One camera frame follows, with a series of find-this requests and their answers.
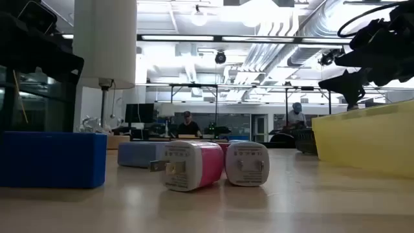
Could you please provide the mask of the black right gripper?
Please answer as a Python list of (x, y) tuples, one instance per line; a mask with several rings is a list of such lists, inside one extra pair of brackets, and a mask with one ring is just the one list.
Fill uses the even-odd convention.
[(351, 52), (335, 59), (347, 69), (339, 75), (320, 81), (322, 89), (340, 93), (347, 102), (347, 110), (358, 109), (357, 102), (365, 96), (363, 85), (373, 82), (385, 86), (392, 80), (406, 82), (413, 77), (413, 1), (403, 1), (368, 10), (357, 19), (391, 8), (389, 20), (377, 18), (354, 34)]

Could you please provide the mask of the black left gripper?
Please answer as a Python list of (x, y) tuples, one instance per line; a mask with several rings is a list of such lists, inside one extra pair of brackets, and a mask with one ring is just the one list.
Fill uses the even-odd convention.
[[(77, 85), (84, 59), (61, 35), (42, 34), (41, 1), (1, 1), (1, 65), (21, 72), (41, 68), (51, 77)], [(52, 52), (41, 57), (42, 52)]]

